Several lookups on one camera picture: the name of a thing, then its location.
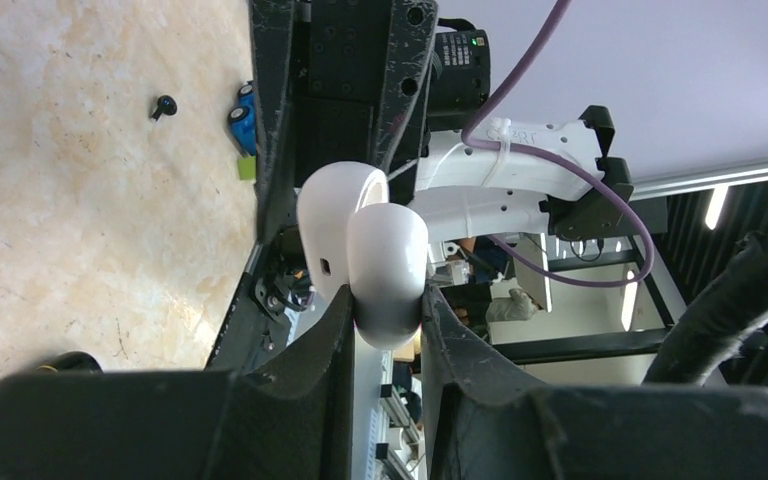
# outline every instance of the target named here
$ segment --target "black knob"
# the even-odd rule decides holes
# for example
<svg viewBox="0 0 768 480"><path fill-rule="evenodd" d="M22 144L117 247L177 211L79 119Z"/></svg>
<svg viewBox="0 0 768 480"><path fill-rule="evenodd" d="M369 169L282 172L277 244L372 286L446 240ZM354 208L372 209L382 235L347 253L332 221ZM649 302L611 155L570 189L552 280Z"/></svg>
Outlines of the black knob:
<svg viewBox="0 0 768 480"><path fill-rule="evenodd" d="M161 115L175 115L178 113L178 104L169 95L162 95L157 99L157 110L151 114L151 118L159 120Z"/></svg>

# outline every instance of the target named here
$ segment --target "toy car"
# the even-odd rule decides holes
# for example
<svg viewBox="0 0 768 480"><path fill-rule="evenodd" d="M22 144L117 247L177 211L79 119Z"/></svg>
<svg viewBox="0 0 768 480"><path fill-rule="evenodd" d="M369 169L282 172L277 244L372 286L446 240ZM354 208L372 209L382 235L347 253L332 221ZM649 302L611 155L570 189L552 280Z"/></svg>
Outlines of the toy car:
<svg viewBox="0 0 768 480"><path fill-rule="evenodd" d="M228 113L228 127L244 154L255 156L254 84L246 82L237 92L237 106Z"/></svg>

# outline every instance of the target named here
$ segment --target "black foam tube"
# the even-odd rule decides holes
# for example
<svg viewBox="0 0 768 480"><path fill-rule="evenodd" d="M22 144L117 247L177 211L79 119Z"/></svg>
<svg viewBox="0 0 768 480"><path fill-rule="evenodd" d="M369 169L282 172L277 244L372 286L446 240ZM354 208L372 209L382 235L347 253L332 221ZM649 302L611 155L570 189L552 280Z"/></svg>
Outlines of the black foam tube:
<svg viewBox="0 0 768 480"><path fill-rule="evenodd" d="M768 235L744 249L688 306L664 339L644 383L702 384L768 321Z"/></svg>

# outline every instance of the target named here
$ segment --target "black ceiling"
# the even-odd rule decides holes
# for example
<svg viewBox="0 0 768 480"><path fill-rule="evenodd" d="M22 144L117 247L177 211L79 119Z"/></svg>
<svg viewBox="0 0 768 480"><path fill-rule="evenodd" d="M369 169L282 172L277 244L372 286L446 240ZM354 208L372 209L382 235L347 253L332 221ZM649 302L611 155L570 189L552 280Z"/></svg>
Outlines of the black ceiling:
<svg viewBox="0 0 768 480"><path fill-rule="evenodd" d="M655 244L688 304L737 253L738 242L753 231L768 233L768 182L731 187L717 228L705 225L711 191L667 199L669 231L655 236ZM729 383L768 386L767 345L744 349L738 358L721 365Z"/></svg>

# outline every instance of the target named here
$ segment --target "beige marble surface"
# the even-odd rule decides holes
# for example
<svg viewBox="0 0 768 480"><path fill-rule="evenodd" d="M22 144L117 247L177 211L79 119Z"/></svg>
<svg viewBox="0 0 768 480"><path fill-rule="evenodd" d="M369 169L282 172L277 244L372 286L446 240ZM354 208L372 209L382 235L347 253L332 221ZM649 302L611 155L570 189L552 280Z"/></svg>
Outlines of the beige marble surface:
<svg viewBox="0 0 768 480"><path fill-rule="evenodd" d="M0 0L0 377L69 349L203 366L255 228L225 127L246 8Z"/></svg>

